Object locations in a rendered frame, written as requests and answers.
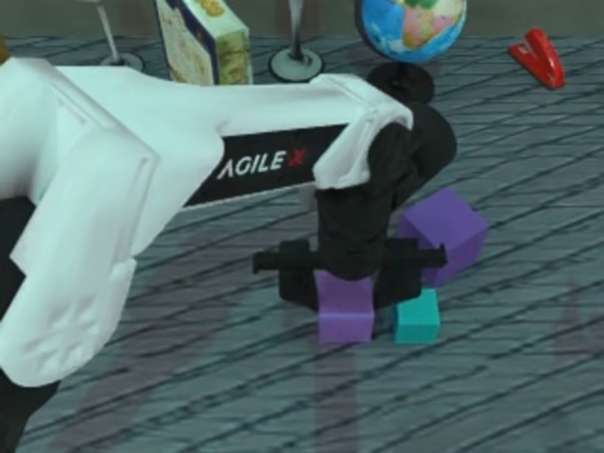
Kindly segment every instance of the purple cube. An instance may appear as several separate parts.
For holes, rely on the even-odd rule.
[[[319,343],[368,343],[374,330],[373,282],[314,273],[319,295]]]
[[[415,238],[420,248],[446,248],[447,264],[425,269],[424,281],[437,287],[478,259],[489,226],[455,192],[445,188],[403,212],[396,235]]]

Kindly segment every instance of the teal cube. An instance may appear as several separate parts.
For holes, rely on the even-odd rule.
[[[418,297],[394,305],[396,344],[432,344],[438,338],[440,326],[436,290],[425,289]]]

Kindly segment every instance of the tabletop surface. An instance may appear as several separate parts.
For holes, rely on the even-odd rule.
[[[312,238],[293,193],[178,215],[143,254],[118,332],[32,420],[20,453],[596,453],[604,451],[604,40],[559,38],[567,86],[542,88],[511,40],[460,40],[429,66],[460,154],[450,186],[490,223],[478,264],[439,291],[438,343],[319,345],[250,256]],[[9,40],[95,64],[103,41]],[[165,76],[158,42],[121,40]],[[258,82],[284,45],[254,41]],[[331,72],[379,58],[318,39]]]

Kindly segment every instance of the yellow object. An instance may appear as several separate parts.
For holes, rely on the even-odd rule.
[[[253,82],[249,29],[223,0],[156,0],[173,80],[196,85]]]
[[[7,59],[10,58],[10,52],[8,51],[7,44],[4,38],[0,36],[0,64],[3,64]]]

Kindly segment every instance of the red stapler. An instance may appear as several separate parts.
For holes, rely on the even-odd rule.
[[[533,28],[525,35],[525,41],[511,45],[510,55],[550,90],[563,87],[564,69],[545,32]]]

